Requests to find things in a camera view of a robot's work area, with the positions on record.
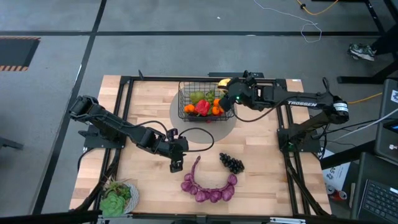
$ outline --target white pot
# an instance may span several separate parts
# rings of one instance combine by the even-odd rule
[[[126,208],[124,208],[124,214],[130,213],[134,210],[137,206],[139,201],[139,194],[136,186],[130,183],[123,183],[124,185],[128,186],[130,189],[131,198],[129,199],[129,203],[127,204]]]

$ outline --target keyboard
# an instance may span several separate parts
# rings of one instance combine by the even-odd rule
[[[361,209],[398,224],[398,190],[373,180],[366,180]]]

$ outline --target red onion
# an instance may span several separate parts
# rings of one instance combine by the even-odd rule
[[[184,182],[181,184],[181,188],[185,192],[189,192],[195,195],[195,200],[197,202],[204,202],[209,200],[213,203],[223,199],[224,201],[231,200],[232,196],[235,194],[234,185],[238,183],[238,179],[235,175],[231,174],[228,177],[228,183],[220,189],[206,189],[201,187],[195,182],[195,168],[200,160],[200,156],[197,157],[196,161],[193,163],[191,173],[185,174]]]
[[[214,191],[210,193],[210,201],[213,203],[218,202],[221,199],[221,193],[219,191]]]
[[[181,188],[185,192],[189,192],[191,190],[192,183],[190,181],[184,181],[181,184]]]
[[[197,202],[204,202],[206,200],[206,195],[203,191],[198,191],[197,195],[195,196],[195,200]]]
[[[191,189],[189,190],[190,194],[195,195],[198,193],[198,188],[195,186],[192,186]]]
[[[190,181],[191,180],[191,174],[185,174],[184,180],[185,181]]]
[[[228,177],[228,183],[230,183],[231,185],[236,185],[238,183],[238,178],[236,178],[235,175],[231,174]]]

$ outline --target potted plant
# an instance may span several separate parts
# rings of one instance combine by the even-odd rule
[[[104,217],[118,217],[130,213],[138,204],[138,199],[138,190],[134,185],[111,178],[104,186],[99,209]]]

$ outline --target yellow cable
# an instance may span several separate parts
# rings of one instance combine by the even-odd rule
[[[362,100],[357,100],[357,101],[353,101],[353,102],[348,102],[348,104],[355,104],[355,103],[364,102],[364,101],[366,101],[366,100],[370,100],[371,98],[375,98],[375,97],[377,97],[377,96],[380,96],[381,94],[383,94],[383,93],[378,93],[378,94],[375,94],[375,95],[373,95],[373,96],[366,97],[366,98],[364,98],[364,99],[362,99]]]
[[[307,7],[303,7],[303,9],[304,9],[308,14],[313,15],[313,16],[317,16],[317,15],[322,14],[322,13],[326,12],[327,10],[329,10],[332,6],[334,6],[336,3],[338,3],[338,1],[339,1],[339,0],[336,0],[333,4],[331,4],[331,5],[330,5],[329,7],[327,7],[325,10],[322,10],[321,12],[318,12],[318,13],[312,13],[312,12],[308,11],[308,10],[307,10]]]

